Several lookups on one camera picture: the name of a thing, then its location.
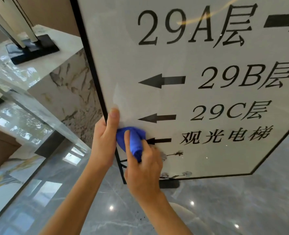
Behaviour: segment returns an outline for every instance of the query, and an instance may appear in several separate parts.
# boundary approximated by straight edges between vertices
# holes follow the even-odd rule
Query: gray tiled floor
[[[64,141],[48,159],[0,217],[0,235],[38,234],[88,160],[89,154],[74,150]],[[289,235],[289,136],[252,176],[186,180],[164,192],[194,234]],[[155,234],[123,185],[116,163],[101,184],[81,234]]]

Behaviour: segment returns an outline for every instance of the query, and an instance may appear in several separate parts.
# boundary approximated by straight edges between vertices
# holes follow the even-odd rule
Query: black sculpture base
[[[161,189],[174,189],[179,187],[179,180],[159,180]]]
[[[37,36],[37,38],[39,40],[35,43],[31,42],[30,39],[22,40],[22,42],[26,45],[25,48],[19,48],[14,43],[6,45],[8,55],[13,64],[17,65],[24,63],[60,50],[49,35],[40,35]]]

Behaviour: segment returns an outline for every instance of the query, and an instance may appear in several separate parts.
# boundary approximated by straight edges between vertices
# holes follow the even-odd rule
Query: black metal frame
[[[87,36],[87,33],[86,33],[85,25],[83,23],[83,19],[82,19],[82,16],[81,16],[80,7],[79,7],[79,4],[78,4],[77,0],[70,0],[70,3],[71,3],[71,6],[73,8],[73,12],[74,12],[74,15],[75,15],[75,19],[76,19],[76,23],[77,23],[77,26],[78,26],[78,30],[79,30],[79,33],[80,33],[80,36],[81,36],[81,40],[82,40],[82,43],[83,43],[83,46],[84,46],[84,50],[85,50],[86,55],[87,55],[87,60],[88,60],[89,67],[90,67],[90,70],[91,70],[91,73],[92,73],[92,78],[93,78],[94,83],[95,83],[96,92],[97,92],[99,100],[100,100],[100,104],[101,104],[101,108],[102,108],[102,111],[103,111],[103,115],[104,115],[105,120],[107,120],[107,114],[108,113],[107,113],[107,109],[106,109],[106,106],[105,106],[105,102],[104,102],[104,98],[103,98],[103,94],[102,94],[102,90],[101,90],[98,74],[96,72],[94,60],[93,60],[93,57],[92,57],[92,52],[91,52],[88,36]],[[203,179],[203,178],[252,175],[259,168],[259,166],[269,157],[269,155],[272,154],[272,152],[278,147],[278,145],[280,145],[280,143],[288,136],[288,134],[289,134],[289,130],[277,142],[277,144],[275,144],[275,146],[269,151],[269,153],[259,162],[259,164],[254,167],[254,169],[250,173],[246,173],[246,174],[231,174],[231,175],[218,175],[218,176],[203,176],[203,177],[189,177],[189,178],[178,178],[178,179],[177,178],[169,178],[169,179],[166,179],[165,181],[167,181],[167,180],[192,180],[192,179]],[[117,149],[115,150],[115,156],[116,156],[116,160],[117,160],[117,163],[118,163],[119,171],[120,171],[122,179],[123,179],[123,183],[126,184],[126,181],[125,181],[125,178],[124,178],[124,174],[123,174],[123,167],[126,167],[126,166],[121,164]]]

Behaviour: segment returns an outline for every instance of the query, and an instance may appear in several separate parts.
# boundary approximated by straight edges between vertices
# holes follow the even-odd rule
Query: person's left hand
[[[107,124],[104,116],[95,124],[91,156],[88,164],[97,163],[110,168],[116,149],[116,131],[119,124],[119,110],[112,108],[108,114]]]

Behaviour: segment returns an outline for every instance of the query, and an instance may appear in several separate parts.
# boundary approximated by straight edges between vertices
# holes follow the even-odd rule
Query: directional sign board
[[[289,0],[71,2],[104,114],[147,132],[161,179],[252,174],[289,134]]]

